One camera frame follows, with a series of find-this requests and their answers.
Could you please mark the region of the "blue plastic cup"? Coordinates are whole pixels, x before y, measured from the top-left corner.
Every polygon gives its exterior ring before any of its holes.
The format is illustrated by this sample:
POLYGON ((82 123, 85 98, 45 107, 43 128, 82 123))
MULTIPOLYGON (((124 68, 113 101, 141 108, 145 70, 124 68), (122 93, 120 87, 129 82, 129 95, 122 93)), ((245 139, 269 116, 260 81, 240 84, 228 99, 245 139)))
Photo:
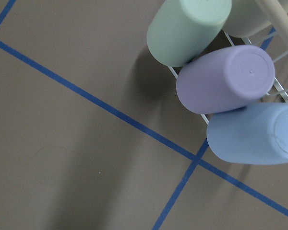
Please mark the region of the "blue plastic cup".
POLYGON ((220 159, 240 164, 288 163, 288 104, 254 103, 215 114, 207 141, 220 159))

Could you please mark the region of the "green plastic cup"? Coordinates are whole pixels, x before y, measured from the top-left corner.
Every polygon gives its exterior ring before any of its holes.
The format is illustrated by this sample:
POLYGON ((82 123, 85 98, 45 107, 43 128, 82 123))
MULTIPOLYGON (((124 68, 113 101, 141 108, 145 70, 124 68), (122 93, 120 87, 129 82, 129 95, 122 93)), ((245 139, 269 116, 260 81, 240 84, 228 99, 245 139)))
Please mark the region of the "green plastic cup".
POLYGON ((228 19, 230 0, 166 0, 147 30, 147 46, 161 64, 181 67, 215 39, 228 19))

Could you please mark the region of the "purple plastic cup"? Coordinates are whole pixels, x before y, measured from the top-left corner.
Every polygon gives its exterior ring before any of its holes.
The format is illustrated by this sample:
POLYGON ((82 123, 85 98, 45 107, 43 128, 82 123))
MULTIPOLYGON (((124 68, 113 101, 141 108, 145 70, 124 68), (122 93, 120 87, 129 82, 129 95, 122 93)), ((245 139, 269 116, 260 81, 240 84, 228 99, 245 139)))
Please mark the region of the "purple plastic cup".
POLYGON ((222 48, 181 69, 176 93, 196 114, 234 110, 261 99, 274 84, 275 66, 261 48, 239 45, 222 48))

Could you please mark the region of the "beige plastic cup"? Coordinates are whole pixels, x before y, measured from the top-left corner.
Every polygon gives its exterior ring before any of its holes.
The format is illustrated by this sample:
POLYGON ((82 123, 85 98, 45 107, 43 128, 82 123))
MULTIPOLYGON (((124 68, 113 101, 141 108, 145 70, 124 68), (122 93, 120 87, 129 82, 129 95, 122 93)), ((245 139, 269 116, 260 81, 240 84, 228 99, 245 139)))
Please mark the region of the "beige plastic cup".
POLYGON ((233 0, 223 31, 230 36, 250 37, 269 25, 288 37, 288 0, 233 0))

